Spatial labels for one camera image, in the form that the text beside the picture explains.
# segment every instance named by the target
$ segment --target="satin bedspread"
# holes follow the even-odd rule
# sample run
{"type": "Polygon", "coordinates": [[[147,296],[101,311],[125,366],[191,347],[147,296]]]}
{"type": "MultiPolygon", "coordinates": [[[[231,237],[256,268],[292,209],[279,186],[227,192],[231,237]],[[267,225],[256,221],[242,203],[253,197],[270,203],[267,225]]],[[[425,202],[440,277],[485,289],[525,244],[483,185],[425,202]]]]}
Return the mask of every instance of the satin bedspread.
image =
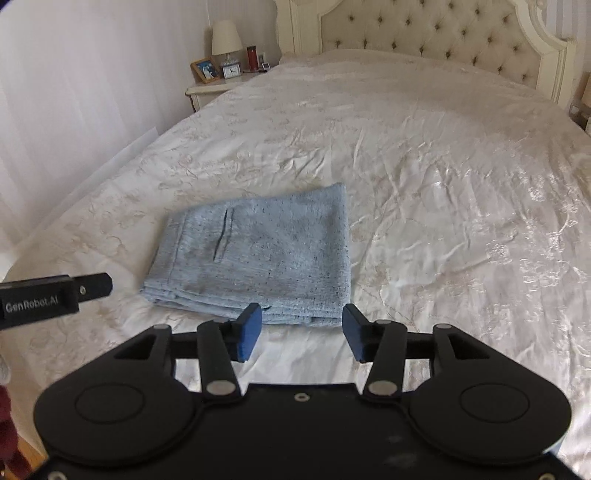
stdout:
{"type": "MultiPolygon", "coordinates": [[[[155,323],[204,317],[138,290],[165,217],[344,182],[352,300],[410,331],[452,323],[557,384],[561,458],[591,476],[591,139],[536,91],[470,66],[332,51],[285,61],[162,135],[38,237],[10,280],[107,271],[110,298],[1,336],[21,434],[56,379],[155,323]]],[[[408,363],[406,388],[428,375],[408,363]]],[[[248,382],[357,382],[338,328],[266,326],[248,382]]],[[[199,387],[197,366],[178,377],[199,387]]]]}

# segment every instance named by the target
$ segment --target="folded light blue towel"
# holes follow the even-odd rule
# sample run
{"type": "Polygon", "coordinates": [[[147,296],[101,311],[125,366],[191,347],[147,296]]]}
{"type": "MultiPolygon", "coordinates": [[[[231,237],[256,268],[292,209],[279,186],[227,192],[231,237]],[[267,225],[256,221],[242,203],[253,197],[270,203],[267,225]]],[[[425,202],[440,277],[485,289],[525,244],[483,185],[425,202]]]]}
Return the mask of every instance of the folded light blue towel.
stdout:
{"type": "Polygon", "coordinates": [[[338,325],[350,300],[345,186],[193,207],[168,220],[141,293],[163,306],[264,323],[338,325]]]}

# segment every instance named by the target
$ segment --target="white lampshade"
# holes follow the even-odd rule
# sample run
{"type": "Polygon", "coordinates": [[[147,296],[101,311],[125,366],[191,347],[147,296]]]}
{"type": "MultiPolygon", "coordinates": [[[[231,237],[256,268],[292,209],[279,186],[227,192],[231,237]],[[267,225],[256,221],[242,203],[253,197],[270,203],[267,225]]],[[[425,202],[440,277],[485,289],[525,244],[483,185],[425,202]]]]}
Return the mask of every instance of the white lampshade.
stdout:
{"type": "Polygon", "coordinates": [[[223,55],[241,49],[242,42],[232,20],[220,20],[213,24],[212,55],[223,55]]]}
{"type": "Polygon", "coordinates": [[[591,106],[591,76],[589,76],[587,88],[585,89],[585,93],[583,94],[583,103],[587,106],[591,106]]]}

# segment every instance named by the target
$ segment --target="picture frame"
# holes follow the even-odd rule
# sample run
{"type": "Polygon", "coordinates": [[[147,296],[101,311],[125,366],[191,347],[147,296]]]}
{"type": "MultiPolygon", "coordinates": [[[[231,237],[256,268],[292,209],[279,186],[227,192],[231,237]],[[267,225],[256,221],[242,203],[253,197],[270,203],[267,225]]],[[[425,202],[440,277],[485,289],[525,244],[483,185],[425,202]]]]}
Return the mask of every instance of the picture frame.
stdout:
{"type": "Polygon", "coordinates": [[[222,78],[222,74],[211,57],[194,61],[191,64],[191,68],[197,73],[203,83],[215,82],[222,78]]]}

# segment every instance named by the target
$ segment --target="striped wallpaper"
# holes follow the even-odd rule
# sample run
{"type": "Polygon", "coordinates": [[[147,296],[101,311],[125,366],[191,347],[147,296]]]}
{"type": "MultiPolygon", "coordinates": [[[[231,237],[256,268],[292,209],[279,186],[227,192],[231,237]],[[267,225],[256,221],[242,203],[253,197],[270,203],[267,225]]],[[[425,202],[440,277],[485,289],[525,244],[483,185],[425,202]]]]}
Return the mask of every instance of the striped wallpaper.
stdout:
{"type": "Polygon", "coordinates": [[[591,2],[589,0],[548,0],[544,14],[548,30],[560,38],[577,40],[574,88],[583,72],[591,72],[591,2]]]}

